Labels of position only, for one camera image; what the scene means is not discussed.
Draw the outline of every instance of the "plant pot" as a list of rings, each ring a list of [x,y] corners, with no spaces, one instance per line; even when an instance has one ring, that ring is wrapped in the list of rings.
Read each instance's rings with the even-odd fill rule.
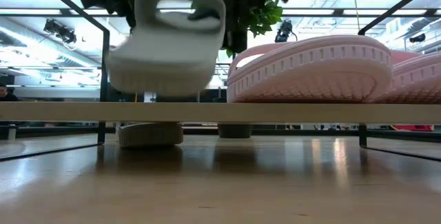
[[[213,99],[214,103],[226,103],[227,98],[220,97]],[[251,124],[222,124],[218,123],[220,138],[225,139],[248,139],[251,137]]]

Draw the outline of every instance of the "wooden floor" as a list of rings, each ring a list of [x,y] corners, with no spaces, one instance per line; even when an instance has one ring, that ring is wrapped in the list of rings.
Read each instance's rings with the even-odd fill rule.
[[[0,163],[0,223],[441,219],[441,163],[363,150],[355,138],[186,136],[178,147],[142,151],[120,150],[114,136],[107,140],[101,147]],[[432,154],[441,148],[370,141]]]

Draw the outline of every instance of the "red object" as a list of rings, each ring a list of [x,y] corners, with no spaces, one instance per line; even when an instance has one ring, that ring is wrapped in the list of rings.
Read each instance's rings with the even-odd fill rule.
[[[394,130],[432,132],[433,125],[392,125]]]

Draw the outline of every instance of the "person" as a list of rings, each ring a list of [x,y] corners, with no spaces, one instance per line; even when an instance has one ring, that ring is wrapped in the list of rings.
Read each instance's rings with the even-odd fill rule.
[[[9,93],[6,85],[0,83],[0,101],[18,101],[19,99],[13,94]]]

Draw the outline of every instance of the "white slide sandal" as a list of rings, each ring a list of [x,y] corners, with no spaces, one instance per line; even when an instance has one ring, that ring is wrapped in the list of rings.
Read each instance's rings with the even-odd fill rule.
[[[188,20],[188,13],[160,13],[160,0],[135,0],[136,27],[106,58],[110,84],[122,92],[184,96],[210,81],[225,33],[223,0],[189,0],[220,19]]]

